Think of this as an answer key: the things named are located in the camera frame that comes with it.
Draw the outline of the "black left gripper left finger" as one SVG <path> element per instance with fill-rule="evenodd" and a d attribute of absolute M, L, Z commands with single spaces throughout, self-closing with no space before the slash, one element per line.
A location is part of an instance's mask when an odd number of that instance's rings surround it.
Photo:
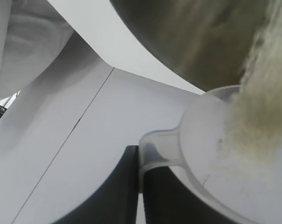
<path fill-rule="evenodd" d="M 127 146 L 104 183 L 60 224 L 134 224 L 138 207 L 138 147 Z"/>

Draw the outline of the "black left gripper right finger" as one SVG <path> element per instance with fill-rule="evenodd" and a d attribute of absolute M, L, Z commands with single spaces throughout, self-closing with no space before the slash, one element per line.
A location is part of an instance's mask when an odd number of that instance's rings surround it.
<path fill-rule="evenodd" d="M 143 184 L 147 224 L 212 224 L 207 206 L 168 167 L 145 173 Z"/>

